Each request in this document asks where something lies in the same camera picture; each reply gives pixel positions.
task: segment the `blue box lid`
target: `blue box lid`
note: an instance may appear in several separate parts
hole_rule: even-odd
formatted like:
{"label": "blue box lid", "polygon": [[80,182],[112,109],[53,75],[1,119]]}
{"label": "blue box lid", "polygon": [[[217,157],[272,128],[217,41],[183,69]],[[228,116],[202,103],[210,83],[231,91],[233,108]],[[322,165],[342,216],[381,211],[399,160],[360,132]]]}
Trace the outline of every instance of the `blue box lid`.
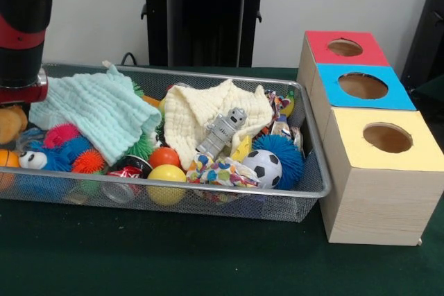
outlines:
{"label": "blue box lid", "polygon": [[391,67],[318,64],[318,72],[335,107],[416,110]]}

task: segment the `white wall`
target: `white wall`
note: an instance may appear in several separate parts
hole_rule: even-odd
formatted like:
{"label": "white wall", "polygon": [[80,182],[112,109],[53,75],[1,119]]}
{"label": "white wall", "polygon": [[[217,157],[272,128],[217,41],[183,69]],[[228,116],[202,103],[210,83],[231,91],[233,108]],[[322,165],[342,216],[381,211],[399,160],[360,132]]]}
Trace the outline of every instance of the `white wall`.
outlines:
{"label": "white wall", "polygon": [[[148,62],[145,0],[53,0],[44,59],[100,64],[132,51]],[[398,73],[424,0],[262,0],[253,66],[297,67],[305,30],[372,32]]]}

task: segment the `orange ball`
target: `orange ball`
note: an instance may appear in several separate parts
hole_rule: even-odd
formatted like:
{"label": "orange ball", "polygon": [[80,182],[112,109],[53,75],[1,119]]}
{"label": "orange ball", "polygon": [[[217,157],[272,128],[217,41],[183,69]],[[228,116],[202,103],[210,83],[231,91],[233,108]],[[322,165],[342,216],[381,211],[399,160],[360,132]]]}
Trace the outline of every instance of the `orange ball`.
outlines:
{"label": "orange ball", "polygon": [[164,164],[170,164],[180,168],[179,155],[174,149],[168,147],[160,147],[156,149],[153,154],[151,154],[148,163],[153,168],[157,168],[158,166],[162,166]]}
{"label": "orange ball", "polygon": [[[19,155],[9,150],[0,149],[0,166],[19,168]],[[14,184],[13,173],[0,173],[0,191],[4,191]]]}

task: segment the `silver toy robot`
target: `silver toy robot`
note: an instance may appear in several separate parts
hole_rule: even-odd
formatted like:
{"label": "silver toy robot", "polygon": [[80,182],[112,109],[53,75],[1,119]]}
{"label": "silver toy robot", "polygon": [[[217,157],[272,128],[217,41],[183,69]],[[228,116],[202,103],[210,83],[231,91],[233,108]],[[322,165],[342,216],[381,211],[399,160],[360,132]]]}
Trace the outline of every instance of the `silver toy robot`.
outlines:
{"label": "silver toy robot", "polygon": [[217,155],[228,145],[233,135],[245,124],[247,114],[244,109],[235,107],[227,116],[218,114],[213,123],[207,126],[210,133],[196,150],[215,159]]}

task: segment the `wire mesh basket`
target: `wire mesh basket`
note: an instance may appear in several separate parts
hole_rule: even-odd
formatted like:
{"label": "wire mesh basket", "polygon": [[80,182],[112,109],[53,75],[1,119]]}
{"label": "wire mesh basket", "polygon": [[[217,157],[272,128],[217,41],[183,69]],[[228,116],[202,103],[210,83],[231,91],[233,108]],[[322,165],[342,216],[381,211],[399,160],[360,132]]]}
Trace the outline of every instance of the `wire mesh basket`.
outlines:
{"label": "wire mesh basket", "polygon": [[[75,73],[103,72],[98,67],[57,64],[45,65],[45,69],[49,76],[55,78],[72,76]],[[309,99],[305,88],[298,83],[137,67],[118,69],[136,82],[146,95],[156,99],[162,99],[167,87],[177,82],[186,83],[196,89],[206,89],[228,78],[233,79],[236,86],[251,92],[258,85],[274,90],[279,95],[286,95],[289,90],[294,90],[296,106],[288,123],[299,127],[304,136],[306,160],[301,181],[294,190],[282,191],[0,167],[0,198],[300,222],[316,201],[330,192],[330,174]],[[121,189],[120,184],[130,185],[135,194],[134,200],[118,203],[102,191],[109,186]],[[152,201],[152,196],[148,195],[149,189],[166,190],[163,200],[157,203]],[[205,195],[208,193],[226,196],[229,200],[225,204],[215,204],[208,200]],[[181,199],[178,203],[171,204],[178,199]]]}

